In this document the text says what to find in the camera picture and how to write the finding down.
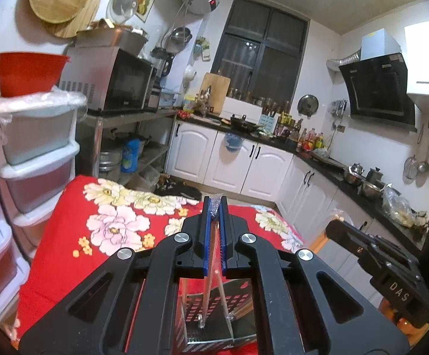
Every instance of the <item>trash bag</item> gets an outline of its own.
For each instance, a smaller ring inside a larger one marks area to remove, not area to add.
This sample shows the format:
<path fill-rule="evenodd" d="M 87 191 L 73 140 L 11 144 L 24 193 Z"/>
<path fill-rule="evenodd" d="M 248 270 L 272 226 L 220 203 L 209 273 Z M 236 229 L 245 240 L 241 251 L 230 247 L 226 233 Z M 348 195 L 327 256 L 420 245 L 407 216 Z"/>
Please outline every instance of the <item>trash bag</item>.
<path fill-rule="evenodd" d="M 241 136 L 226 133 L 224 136 L 224 145 L 229 152 L 237 152 L 242 148 L 244 139 Z"/>

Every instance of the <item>pink peony print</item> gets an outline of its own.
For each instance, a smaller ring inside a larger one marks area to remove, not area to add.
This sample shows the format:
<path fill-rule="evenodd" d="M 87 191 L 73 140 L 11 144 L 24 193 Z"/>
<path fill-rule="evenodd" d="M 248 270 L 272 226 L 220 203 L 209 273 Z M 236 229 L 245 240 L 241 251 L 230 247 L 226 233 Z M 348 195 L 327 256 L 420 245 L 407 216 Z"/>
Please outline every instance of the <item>pink peony print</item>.
<path fill-rule="evenodd" d="M 91 233 L 91 244 L 108 255 L 113 255 L 122 247 L 134 251 L 142 248 L 142 240 L 137 231 L 146 231 L 150 227 L 149 218 L 136 215 L 131 207 L 102 205 L 98 215 L 91 215 L 86 222 Z"/>

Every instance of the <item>metal shelf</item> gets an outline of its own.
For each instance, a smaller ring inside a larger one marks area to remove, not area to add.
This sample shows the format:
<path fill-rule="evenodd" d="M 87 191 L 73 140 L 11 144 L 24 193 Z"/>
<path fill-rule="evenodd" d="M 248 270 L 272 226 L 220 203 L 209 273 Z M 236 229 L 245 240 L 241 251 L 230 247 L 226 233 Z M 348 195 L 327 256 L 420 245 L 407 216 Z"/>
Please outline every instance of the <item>metal shelf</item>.
<path fill-rule="evenodd" d="M 151 141 L 150 144 L 148 144 L 144 148 L 144 151 L 142 152 L 142 155 L 139 160 L 137 160 L 137 170 L 135 172 L 131 172 L 130 174 L 121 173 L 121 175 L 119 176 L 118 183 L 120 185 L 126 185 L 128 182 L 131 181 L 132 177 L 135 176 L 135 174 L 138 174 L 145 167 L 152 164 L 168 150 L 168 145 L 161 145 L 159 143 Z"/>
<path fill-rule="evenodd" d="M 128 113 L 110 117 L 87 115 L 84 122 L 91 127 L 98 126 L 98 122 L 100 122 L 102 128 L 114 128 L 119 125 L 145 122 L 161 117 L 174 116 L 176 114 L 177 111 L 175 109 L 159 109 L 157 112 Z"/>

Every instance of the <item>pot lid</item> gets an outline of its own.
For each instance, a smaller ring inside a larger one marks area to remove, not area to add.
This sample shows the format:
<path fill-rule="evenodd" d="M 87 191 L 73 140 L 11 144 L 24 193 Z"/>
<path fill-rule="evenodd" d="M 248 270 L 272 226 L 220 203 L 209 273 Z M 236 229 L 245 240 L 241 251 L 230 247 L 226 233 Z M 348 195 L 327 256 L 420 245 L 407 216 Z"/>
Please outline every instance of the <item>pot lid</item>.
<path fill-rule="evenodd" d="M 312 94 L 306 94 L 298 101 L 297 109 L 299 114 L 306 115 L 308 118 L 313 116 L 319 107 L 318 99 Z"/>

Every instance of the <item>kitchen counter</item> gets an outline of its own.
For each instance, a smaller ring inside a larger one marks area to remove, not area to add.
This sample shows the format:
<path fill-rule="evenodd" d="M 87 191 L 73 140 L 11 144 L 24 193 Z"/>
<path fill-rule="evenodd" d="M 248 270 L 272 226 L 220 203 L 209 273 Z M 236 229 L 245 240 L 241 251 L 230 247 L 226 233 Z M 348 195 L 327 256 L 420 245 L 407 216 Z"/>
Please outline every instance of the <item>kitchen counter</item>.
<path fill-rule="evenodd" d="M 187 123 L 196 124 L 202 127 L 218 130 L 225 133 L 232 133 L 241 136 L 246 140 L 250 140 L 260 144 L 270 145 L 271 147 L 292 153 L 293 155 L 297 156 L 299 159 L 307 163 L 310 167 L 317 170 L 325 178 L 331 181 L 335 186 L 337 186 L 345 195 L 347 195 L 351 200 L 353 200 L 369 216 L 376 219 L 380 224 L 382 224 L 413 255 L 418 256 L 420 254 L 420 250 L 423 247 L 424 243 L 424 236 L 418 234 L 412 229 L 403 227 L 400 224 L 391 220 L 383 212 L 381 200 L 374 202 L 369 199 L 366 199 L 365 197 L 362 197 L 358 193 L 358 188 L 352 187 L 348 183 L 343 181 L 342 175 L 340 172 L 338 172 L 337 169 L 313 159 L 313 157 L 309 153 L 297 152 L 294 148 L 289 147 L 283 141 L 280 141 L 278 139 L 272 138 L 270 140 L 266 140 L 265 138 L 260 137 L 257 133 L 243 133 L 237 130 L 233 130 L 230 126 L 227 126 L 225 124 L 217 124 L 209 120 L 200 120 L 193 117 L 181 121 L 185 121 Z"/>

